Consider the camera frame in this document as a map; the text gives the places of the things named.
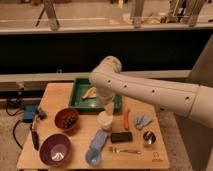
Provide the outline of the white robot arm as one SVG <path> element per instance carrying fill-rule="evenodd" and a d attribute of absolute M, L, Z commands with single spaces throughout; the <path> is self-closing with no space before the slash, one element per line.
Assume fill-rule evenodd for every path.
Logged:
<path fill-rule="evenodd" d="M 199 84 L 137 78 L 121 74 L 114 56 L 105 57 L 90 73 L 102 103 L 114 93 L 158 105 L 213 129 L 213 88 Z"/>

